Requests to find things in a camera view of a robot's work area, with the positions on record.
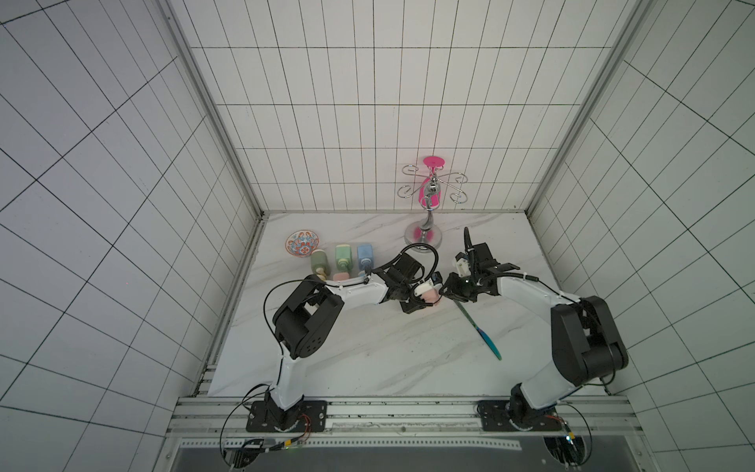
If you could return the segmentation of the light green pencil sharpener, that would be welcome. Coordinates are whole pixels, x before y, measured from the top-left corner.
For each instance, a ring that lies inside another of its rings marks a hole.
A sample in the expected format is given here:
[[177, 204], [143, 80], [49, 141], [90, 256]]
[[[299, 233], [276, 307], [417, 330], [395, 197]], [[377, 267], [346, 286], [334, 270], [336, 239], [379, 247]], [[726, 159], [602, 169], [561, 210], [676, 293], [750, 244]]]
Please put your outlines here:
[[338, 273], [345, 273], [349, 277], [353, 266], [352, 248], [349, 244], [339, 244], [335, 247], [335, 265]]

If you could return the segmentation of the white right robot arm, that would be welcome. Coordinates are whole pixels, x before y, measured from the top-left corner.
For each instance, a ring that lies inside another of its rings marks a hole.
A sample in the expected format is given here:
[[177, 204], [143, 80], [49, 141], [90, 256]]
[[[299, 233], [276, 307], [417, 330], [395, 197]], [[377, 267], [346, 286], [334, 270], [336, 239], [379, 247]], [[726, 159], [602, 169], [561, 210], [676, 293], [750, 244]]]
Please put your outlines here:
[[464, 242], [457, 271], [442, 287], [444, 297], [474, 303], [500, 296], [528, 309], [551, 329], [552, 360], [531, 379], [512, 388], [509, 418], [522, 425], [545, 416], [562, 399], [591, 381], [613, 379], [629, 362], [611, 309], [598, 296], [580, 297], [548, 286], [518, 265], [501, 264], [485, 243]]

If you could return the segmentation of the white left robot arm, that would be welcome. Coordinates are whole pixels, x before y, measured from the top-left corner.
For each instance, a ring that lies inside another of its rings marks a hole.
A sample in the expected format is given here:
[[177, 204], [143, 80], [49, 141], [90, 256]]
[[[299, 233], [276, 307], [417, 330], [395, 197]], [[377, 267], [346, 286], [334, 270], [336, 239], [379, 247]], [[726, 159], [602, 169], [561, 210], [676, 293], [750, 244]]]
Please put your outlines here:
[[442, 276], [403, 253], [365, 275], [343, 281], [308, 275], [273, 315], [273, 333], [283, 354], [269, 402], [281, 412], [304, 398], [305, 360], [326, 342], [344, 311], [395, 301], [403, 313], [430, 308], [440, 300]]

